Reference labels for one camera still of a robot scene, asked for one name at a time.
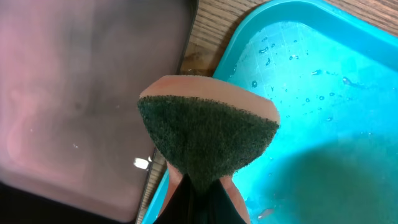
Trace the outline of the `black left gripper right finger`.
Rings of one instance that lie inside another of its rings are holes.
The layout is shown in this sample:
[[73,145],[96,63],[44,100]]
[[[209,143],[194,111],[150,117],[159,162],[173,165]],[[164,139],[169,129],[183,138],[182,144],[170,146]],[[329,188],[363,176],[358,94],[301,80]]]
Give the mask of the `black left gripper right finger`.
[[202,224],[245,224],[220,180],[214,181],[201,198]]

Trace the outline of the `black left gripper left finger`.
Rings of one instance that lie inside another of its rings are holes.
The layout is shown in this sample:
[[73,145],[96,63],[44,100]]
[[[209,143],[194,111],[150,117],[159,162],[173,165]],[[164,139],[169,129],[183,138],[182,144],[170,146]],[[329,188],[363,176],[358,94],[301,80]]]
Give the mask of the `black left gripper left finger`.
[[154,224],[192,224],[194,204],[195,189],[186,174]]

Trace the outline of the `pink green sponge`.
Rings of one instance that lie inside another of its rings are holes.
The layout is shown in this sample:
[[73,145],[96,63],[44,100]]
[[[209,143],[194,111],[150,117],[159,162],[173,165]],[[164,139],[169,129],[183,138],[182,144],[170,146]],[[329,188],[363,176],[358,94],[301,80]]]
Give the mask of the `pink green sponge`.
[[167,75],[140,94],[137,107],[169,170],[159,216],[188,174],[195,189],[193,223],[201,223],[201,198],[216,180],[249,223],[246,204],[232,176],[272,142],[280,126],[273,102],[214,78]]

